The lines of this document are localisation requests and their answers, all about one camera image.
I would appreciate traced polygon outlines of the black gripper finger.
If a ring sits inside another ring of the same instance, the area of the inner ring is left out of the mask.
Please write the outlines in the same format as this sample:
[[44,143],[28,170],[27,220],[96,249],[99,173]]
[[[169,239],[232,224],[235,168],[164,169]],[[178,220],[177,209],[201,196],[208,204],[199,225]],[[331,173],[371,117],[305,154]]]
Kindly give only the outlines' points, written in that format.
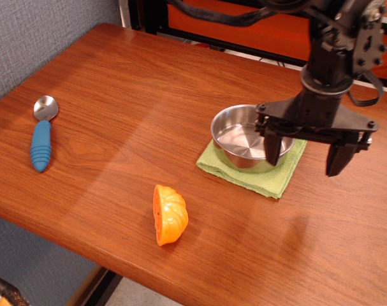
[[266,160],[273,166],[276,166],[281,153],[282,137],[275,131],[265,130],[264,148]]
[[329,177],[339,175],[357,152],[358,144],[355,143],[331,144],[326,161],[326,175]]

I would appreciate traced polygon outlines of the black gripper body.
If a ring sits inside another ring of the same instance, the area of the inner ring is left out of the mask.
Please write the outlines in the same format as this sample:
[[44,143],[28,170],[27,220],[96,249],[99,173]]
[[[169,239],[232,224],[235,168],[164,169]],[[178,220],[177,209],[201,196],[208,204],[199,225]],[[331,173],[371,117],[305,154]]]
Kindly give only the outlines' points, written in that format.
[[264,138],[290,137],[328,144],[353,144],[366,150],[379,124],[341,104],[353,79],[345,76],[337,85],[325,85],[304,67],[302,90],[293,98],[256,107],[256,131]]

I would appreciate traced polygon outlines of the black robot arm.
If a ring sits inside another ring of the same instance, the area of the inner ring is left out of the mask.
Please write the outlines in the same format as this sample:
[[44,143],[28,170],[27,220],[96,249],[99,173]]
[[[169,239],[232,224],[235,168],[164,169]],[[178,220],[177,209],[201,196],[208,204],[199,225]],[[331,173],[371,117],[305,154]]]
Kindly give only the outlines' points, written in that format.
[[302,68],[302,90],[285,101],[257,106],[256,131],[264,138],[267,161],[276,165],[284,137],[327,143],[326,174],[338,175],[371,144],[377,122],[341,103],[354,81],[366,78],[383,95],[372,68],[386,51],[384,1],[265,1],[276,13],[304,12],[310,18],[310,55]]

